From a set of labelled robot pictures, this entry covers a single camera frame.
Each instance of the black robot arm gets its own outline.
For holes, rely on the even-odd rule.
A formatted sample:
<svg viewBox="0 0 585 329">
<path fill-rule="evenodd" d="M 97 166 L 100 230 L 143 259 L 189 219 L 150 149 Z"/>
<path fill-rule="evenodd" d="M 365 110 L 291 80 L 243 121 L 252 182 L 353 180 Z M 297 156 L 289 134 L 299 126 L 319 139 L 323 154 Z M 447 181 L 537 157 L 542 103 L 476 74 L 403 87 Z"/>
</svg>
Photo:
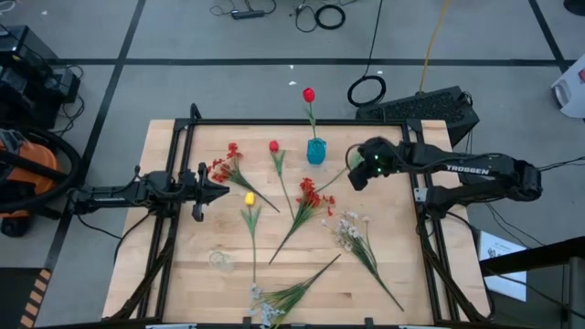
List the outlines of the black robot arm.
<svg viewBox="0 0 585 329">
<path fill-rule="evenodd" d="M 433 186 L 415 189 L 418 203 L 425 205 L 430 215 L 445 217 L 455 204 L 467 206 L 500 198 L 515 201 L 533 201 L 542 194 L 540 172 L 526 161 L 504 154 L 457 154 L 445 152 L 425 143 L 394 145 L 383 137 L 374 137 L 358 146 L 364 161 L 349 173 L 355 190 L 360 191 L 372 177 L 401 172 L 413 174 L 451 171 L 465 175 L 479 175 L 472 183 L 446 188 Z"/>
<path fill-rule="evenodd" d="M 140 167 L 134 168 L 133 180 L 126 186 L 105 186 L 81 188 L 73 191 L 70 196 L 73 212 L 79 215 L 88 214 L 107 207 L 146 207 L 159 216 L 170 216 L 174 211 L 173 204 L 195 201 L 193 218 L 203 221 L 202 205 L 229 192 L 229 187 L 215 184 L 207 179 L 207 167 L 200 163 L 195 173 L 187 169 L 180 175 L 180 183 L 165 171 L 154 171 L 142 177 L 138 176 Z"/>
</svg>

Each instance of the wooden tabletop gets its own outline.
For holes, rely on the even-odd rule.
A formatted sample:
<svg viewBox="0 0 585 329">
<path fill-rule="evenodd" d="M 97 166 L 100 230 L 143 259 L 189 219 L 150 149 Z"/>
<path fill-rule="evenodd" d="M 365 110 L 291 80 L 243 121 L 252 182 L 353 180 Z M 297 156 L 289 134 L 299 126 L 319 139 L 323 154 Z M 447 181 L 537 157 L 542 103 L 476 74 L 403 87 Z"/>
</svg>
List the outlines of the wooden tabletop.
<svg viewBox="0 0 585 329">
<path fill-rule="evenodd" d="M 143 173 L 165 170 L 173 124 L 173 121 L 150 123 L 140 163 Z M 337 254 L 342 254 L 288 314 L 286 323 L 363 324 L 365 317 L 372 317 L 375 324 L 432 324 L 420 239 L 415 233 L 411 186 L 406 174 L 370 179 L 361 192 L 356 192 L 342 175 L 324 190 L 336 198 L 335 214 L 327 219 L 332 225 L 343 210 L 374 219 L 369 238 L 380 276 L 404 307 L 404 313 L 353 254 L 336 246 L 331 233 L 321 226 L 321 218 L 313 218 L 297 230 L 274 263 L 268 265 L 293 221 L 269 154 L 269 141 L 278 140 L 287 151 L 282 177 L 294 200 L 301 194 L 299 183 L 303 177 L 312 178 L 317 187 L 331 180 L 345 166 L 344 155 L 349 145 L 378 135 L 398 143 L 402 135 L 398 127 L 390 126 L 318 126 L 317 134 L 327 141 L 327 157 L 321 166 L 311 166 L 305 158 L 306 141 L 312 138 L 308 126 L 196 126 L 190 168 L 195 170 L 201 161 L 211 164 L 213 159 L 225 157 L 228 143 L 237 142 L 244 154 L 240 162 L 242 173 L 280 209 L 279 214 L 263 201 L 257 203 L 262 205 L 256 228 L 257 283 L 264 291 L 277 291 L 304 281 Z M 444 122 L 423 122 L 423 134 L 425 143 L 451 150 Z M 457 174 L 446 172 L 434 174 L 433 182 L 447 187 L 460 184 Z M 250 233 L 239 214 L 245 207 L 246 191 L 230 182 L 227 185 L 228 195 L 204 207 L 202 223 L 191 218 L 190 204 L 182 207 L 165 322 L 240 324 L 242 317 L 248 316 L 252 248 Z M 130 209 L 125 229 L 145 212 L 145 209 Z M 454 207 L 452 212 L 467 218 L 463 207 Z M 489 306 L 471 232 L 452 218 L 444 219 L 442 226 L 453 278 L 480 313 L 487 315 Z M 143 278 L 153 227 L 154 218 L 148 219 L 120 248 L 104 316 L 118 311 Z M 219 271 L 209 265 L 209 255 L 216 250 L 234 259 L 233 271 Z M 154 314 L 158 287 L 156 281 L 148 314 Z M 438 287 L 444 306 L 444 290 L 439 279 Z M 441 312 L 443 318 L 449 318 L 446 307 Z M 259 316 L 252 321 L 259 323 Z"/>
</svg>

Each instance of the orange vacuum cleaner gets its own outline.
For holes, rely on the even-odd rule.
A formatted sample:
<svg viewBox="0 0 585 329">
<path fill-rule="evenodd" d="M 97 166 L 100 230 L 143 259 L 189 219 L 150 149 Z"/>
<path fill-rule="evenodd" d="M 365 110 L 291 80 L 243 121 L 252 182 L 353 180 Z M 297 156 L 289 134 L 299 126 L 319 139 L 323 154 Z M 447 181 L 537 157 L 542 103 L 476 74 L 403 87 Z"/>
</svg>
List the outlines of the orange vacuum cleaner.
<svg viewBox="0 0 585 329">
<path fill-rule="evenodd" d="M 34 128 L 28 128 L 25 134 L 0 129 L 0 230 L 9 237 L 24 235 L 34 214 L 59 219 L 61 213 L 47 207 L 47 202 L 67 192 L 79 174 L 79 155 L 57 135 Z M 69 157 L 72 166 L 68 175 L 51 151 L 63 149 L 63 145 L 68 157 L 71 151 L 76 155 L 74 159 Z"/>
</svg>

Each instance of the yellow cable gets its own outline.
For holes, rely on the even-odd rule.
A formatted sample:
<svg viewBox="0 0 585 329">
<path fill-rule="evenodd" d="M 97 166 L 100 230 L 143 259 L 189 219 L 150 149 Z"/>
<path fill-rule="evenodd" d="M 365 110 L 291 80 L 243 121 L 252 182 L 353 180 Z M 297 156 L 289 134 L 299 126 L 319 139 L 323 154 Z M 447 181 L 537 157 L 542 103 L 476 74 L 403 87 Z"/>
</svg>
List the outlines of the yellow cable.
<svg viewBox="0 0 585 329">
<path fill-rule="evenodd" d="M 439 17 L 437 26 L 435 27 L 435 30 L 432 32 L 431 42 L 429 43 L 429 47 L 427 48 L 427 57 L 424 59 L 424 69 L 422 70 L 422 78 L 420 79 L 419 92 L 422 92 L 424 80 L 427 78 L 427 67 L 429 66 L 429 57 L 431 56 L 432 43 L 435 42 L 435 37 L 437 37 L 437 32 L 439 31 L 439 27 L 441 27 L 442 20 L 445 18 L 445 14 L 447 14 L 447 8 L 449 7 L 450 2 L 451 0 L 445 0 L 445 5 L 443 5 L 442 7 L 441 16 Z"/>
</svg>

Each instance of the small glass vase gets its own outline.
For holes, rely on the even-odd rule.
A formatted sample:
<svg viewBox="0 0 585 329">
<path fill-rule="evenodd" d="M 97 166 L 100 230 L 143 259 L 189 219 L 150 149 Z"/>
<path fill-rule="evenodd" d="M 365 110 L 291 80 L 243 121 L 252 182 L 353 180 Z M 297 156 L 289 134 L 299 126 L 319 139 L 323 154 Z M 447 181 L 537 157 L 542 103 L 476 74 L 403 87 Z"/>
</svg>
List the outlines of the small glass vase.
<svg viewBox="0 0 585 329">
<path fill-rule="evenodd" d="M 327 142 L 321 138 L 313 138 L 307 142 L 307 161 L 311 165 L 320 165 L 325 160 Z"/>
</svg>

